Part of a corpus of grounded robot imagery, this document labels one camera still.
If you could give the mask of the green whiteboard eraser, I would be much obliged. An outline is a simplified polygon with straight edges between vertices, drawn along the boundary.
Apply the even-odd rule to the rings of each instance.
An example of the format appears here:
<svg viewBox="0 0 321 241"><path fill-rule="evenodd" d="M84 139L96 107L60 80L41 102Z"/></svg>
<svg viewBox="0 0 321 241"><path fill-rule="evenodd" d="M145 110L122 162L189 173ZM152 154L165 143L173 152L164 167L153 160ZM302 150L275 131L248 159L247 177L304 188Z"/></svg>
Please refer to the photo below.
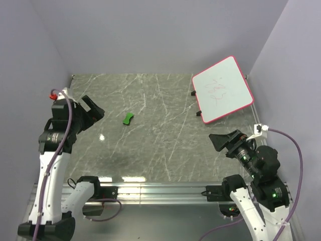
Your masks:
<svg viewBox="0 0 321 241"><path fill-rule="evenodd" d="M125 118L123 119L122 123L126 126L130 125L131 120L133 119L134 114L131 112L128 112L125 116Z"/></svg>

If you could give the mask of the pink framed whiteboard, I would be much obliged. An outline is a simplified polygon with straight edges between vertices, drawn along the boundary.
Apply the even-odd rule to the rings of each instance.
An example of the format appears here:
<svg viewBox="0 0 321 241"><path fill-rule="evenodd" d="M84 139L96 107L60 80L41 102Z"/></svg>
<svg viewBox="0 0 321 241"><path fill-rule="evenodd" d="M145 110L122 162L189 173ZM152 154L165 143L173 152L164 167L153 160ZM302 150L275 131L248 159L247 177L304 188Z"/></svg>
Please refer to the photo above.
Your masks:
<svg viewBox="0 0 321 241"><path fill-rule="evenodd" d="M199 116L209 124L254 103L253 94L234 56L192 77Z"/></svg>

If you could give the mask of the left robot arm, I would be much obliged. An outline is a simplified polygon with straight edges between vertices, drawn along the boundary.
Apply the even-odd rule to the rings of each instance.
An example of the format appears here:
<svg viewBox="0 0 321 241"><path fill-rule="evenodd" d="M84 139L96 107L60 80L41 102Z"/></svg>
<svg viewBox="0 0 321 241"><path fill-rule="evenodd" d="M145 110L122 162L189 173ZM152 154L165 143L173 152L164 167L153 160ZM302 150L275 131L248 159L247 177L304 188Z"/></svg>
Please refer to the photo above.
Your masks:
<svg viewBox="0 0 321 241"><path fill-rule="evenodd" d="M87 95L85 110L72 99L53 94L52 117L39 136L40 174L35 202L27 222L18 227L18 236L27 240L71 240L75 216L89 200L101 197L97 176L82 176L69 197L62 201L64 176L77 135L104 117L105 111Z"/></svg>

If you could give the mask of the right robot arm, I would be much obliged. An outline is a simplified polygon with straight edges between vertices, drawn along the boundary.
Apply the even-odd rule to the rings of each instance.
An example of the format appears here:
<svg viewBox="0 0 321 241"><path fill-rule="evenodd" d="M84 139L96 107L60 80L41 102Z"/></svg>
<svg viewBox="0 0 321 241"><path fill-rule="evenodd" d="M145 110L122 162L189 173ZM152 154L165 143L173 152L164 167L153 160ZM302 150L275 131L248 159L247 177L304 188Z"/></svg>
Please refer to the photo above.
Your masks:
<svg viewBox="0 0 321 241"><path fill-rule="evenodd" d="M226 157L237 159L252 181L246 185L240 175L225 177L221 194L233 200L253 240L293 240L286 221L290 202L286 185L277 175L278 152L269 146L257 146L255 140L235 130L229 134L210 134L217 152L226 150Z"/></svg>

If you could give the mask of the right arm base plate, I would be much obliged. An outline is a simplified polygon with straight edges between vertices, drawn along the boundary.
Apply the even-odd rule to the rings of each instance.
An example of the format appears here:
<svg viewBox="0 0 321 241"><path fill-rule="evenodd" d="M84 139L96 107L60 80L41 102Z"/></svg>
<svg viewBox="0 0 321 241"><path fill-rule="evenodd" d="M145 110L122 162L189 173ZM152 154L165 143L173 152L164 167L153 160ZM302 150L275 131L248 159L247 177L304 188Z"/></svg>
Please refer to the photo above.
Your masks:
<svg viewBox="0 0 321 241"><path fill-rule="evenodd" d="M201 195L206 197L207 202L226 201L222 186L219 185L206 186L205 191L201 192Z"/></svg>

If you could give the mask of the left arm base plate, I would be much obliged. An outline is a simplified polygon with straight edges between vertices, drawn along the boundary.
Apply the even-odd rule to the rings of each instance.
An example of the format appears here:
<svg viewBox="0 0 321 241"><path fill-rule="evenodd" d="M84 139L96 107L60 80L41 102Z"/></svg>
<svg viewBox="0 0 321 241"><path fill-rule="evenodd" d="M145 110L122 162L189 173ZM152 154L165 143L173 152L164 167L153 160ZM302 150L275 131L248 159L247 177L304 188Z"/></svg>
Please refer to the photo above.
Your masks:
<svg viewBox="0 0 321 241"><path fill-rule="evenodd" d="M118 187L117 186L101 186L99 191L100 199L117 199Z"/></svg>

